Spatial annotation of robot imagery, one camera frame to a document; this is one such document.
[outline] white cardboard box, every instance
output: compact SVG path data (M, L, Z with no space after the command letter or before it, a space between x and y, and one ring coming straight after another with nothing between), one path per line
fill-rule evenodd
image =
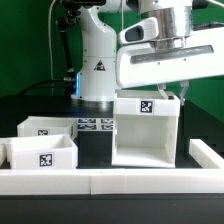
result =
M114 98L112 165L175 167L180 100L157 91L119 90Z
M69 134L77 137L77 119L29 116L17 126L18 137Z
M74 169L78 164L69 135L9 138L6 147L11 169Z

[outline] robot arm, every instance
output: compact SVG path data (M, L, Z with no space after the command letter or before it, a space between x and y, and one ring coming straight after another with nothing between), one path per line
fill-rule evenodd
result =
M188 80L224 74L224 28L193 30L192 7L204 8L207 1L128 0L128 4L142 21L119 34L119 41L128 44L116 59L120 87L181 82L186 92ZM135 33L134 29L138 33L131 39L128 32Z

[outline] black surface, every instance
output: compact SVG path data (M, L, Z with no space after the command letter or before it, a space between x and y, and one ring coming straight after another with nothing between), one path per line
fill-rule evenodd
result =
M112 117L112 109L78 107L63 97L8 96L0 108L0 137L16 136L16 125L30 115ZM191 138L223 155L223 133L223 123L186 101L176 167L199 167L188 154ZM79 168L112 168L111 132L80 132L76 141ZM0 223L223 223L223 209L224 194L0 196Z

